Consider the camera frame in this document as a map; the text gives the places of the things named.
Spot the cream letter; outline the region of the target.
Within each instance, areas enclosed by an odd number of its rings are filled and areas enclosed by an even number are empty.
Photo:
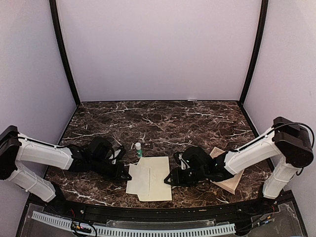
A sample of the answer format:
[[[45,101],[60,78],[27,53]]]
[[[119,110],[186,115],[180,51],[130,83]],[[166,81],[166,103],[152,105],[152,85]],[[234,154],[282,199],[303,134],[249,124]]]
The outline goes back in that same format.
[[[150,168],[131,164],[128,173],[132,179],[127,181],[126,193],[148,195],[150,190]]]

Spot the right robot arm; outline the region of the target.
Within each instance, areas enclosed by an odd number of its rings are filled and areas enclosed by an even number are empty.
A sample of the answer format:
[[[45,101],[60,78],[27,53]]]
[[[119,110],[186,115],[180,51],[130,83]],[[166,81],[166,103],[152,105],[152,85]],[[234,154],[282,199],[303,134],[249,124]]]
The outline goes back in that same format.
[[[256,214],[263,214],[270,208],[271,199],[276,199],[291,179],[312,163],[315,141],[315,134],[308,125],[277,117],[264,134],[214,158],[201,147],[191,146],[176,152],[174,159],[179,167],[170,171],[164,183],[186,187],[204,180],[223,182],[263,160],[280,156],[271,176],[263,184],[262,196],[252,204]]]

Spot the cream paper envelope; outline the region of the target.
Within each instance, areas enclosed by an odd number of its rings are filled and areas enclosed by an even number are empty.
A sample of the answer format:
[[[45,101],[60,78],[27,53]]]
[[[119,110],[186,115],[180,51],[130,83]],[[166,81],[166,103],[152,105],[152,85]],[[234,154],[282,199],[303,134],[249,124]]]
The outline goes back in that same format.
[[[138,195],[142,202],[172,201],[171,186],[164,183],[170,173],[169,157],[142,157],[138,165],[150,169],[149,193]]]

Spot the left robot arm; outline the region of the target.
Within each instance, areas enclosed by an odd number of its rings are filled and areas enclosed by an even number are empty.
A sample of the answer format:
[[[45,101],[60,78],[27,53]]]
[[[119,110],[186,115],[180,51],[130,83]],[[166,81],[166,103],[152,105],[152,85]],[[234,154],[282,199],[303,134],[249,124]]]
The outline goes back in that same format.
[[[121,162],[125,153],[124,146],[114,149],[103,137],[95,137],[83,146],[53,145],[21,134],[11,125],[0,135],[0,178],[50,203],[57,214],[66,215],[70,205],[58,185],[39,177],[23,163],[39,163],[76,173],[92,171],[106,181],[130,181],[132,177]]]

